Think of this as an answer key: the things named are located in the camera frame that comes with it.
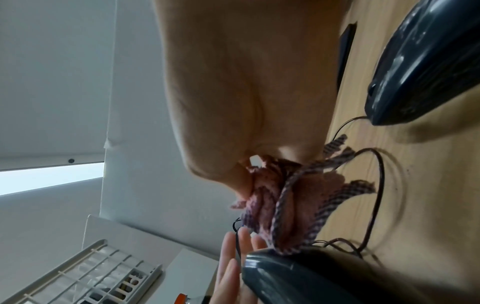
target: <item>light from window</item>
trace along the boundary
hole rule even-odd
[[[104,163],[0,172],[0,195],[103,177]]]

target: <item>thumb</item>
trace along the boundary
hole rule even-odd
[[[240,290],[240,267],[233,258],[211,297],[210,304],[235,304]]]

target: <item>hand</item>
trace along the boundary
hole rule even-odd
[[[321,156],[337,98],[343,2],[155,3],[170,118],[191,173],[247,199],[251,156]]]
[[[259,235],[250,238],[249,230],[245,227],[238,231],[238,240],[242,265],[247,254],[267,247],[267,244]],[[221,245],[215,291],[210,304],[257,304],[258,302],[250,288],[245,284],[240,284],[240,266],[235,260],[235,243],[235,234],[227,233]]]

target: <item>desk surface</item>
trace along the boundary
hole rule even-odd
[[[354,0],[345,25],[357,32],[338,95],[330,137],[364,115],[377,60],[415,0]],[[414,278],[437,300],[462,302],[480,287],[480,87],[405,125],[344,128],[354,149],[377,147],[386,166],[385,193],[369,249],[387,268]],[[341,169],[347,179],[377,181],[373,156]],[[328,220],[318,239],[361,241],[375,195],[354,198]]]

